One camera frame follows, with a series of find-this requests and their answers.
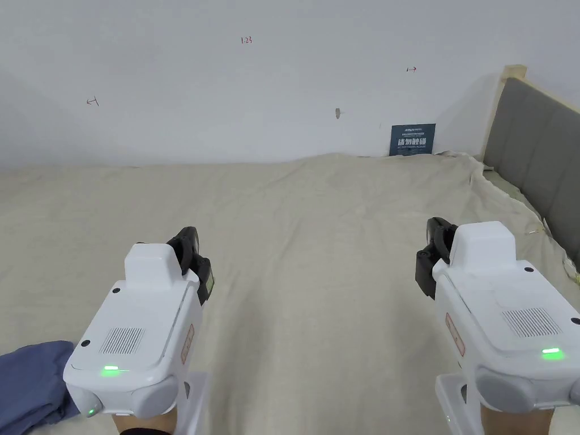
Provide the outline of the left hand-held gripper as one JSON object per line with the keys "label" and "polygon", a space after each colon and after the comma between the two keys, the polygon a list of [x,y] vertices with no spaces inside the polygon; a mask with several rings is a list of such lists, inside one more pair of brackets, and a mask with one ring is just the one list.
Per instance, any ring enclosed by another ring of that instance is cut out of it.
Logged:
{"label": "left hand-held gripper", "polygon": [[196,227],[133,245],[63,371],[80,414],[145,419],[177,407],[176,433],[204,434],[211,377],[190,361],[214,284]]}

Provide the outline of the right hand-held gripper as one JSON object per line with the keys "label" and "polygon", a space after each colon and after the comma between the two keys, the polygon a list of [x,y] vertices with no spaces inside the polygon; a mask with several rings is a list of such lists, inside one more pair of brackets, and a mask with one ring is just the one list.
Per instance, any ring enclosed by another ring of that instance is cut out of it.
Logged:
{"label": "right hand-held gripper", "polygon": [[529,413],[579,403],[579,313],[500,222],[427,221],[415,282],[434,300],[460,373],[435,388],[451,434],[483,434],[480,407]]}

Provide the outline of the person's left hand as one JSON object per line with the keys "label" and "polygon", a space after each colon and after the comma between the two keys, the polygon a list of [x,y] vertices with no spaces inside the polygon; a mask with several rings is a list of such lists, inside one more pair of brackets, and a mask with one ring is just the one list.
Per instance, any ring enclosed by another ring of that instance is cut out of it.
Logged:
{"label": "person's left hand", "polygon": [[112,415],[119,434],[174,434],[177,429],[178,408],[150,419],[135,415]]}

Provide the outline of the person's right hand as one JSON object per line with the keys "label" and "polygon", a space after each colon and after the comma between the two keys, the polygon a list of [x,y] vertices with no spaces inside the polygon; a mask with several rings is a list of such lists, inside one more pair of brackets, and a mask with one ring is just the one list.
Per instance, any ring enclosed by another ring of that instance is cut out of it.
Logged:
{"label": "person's right hand", "polygon": [[554,409],[508,413],[480,407],[484,434],[549,434]]}

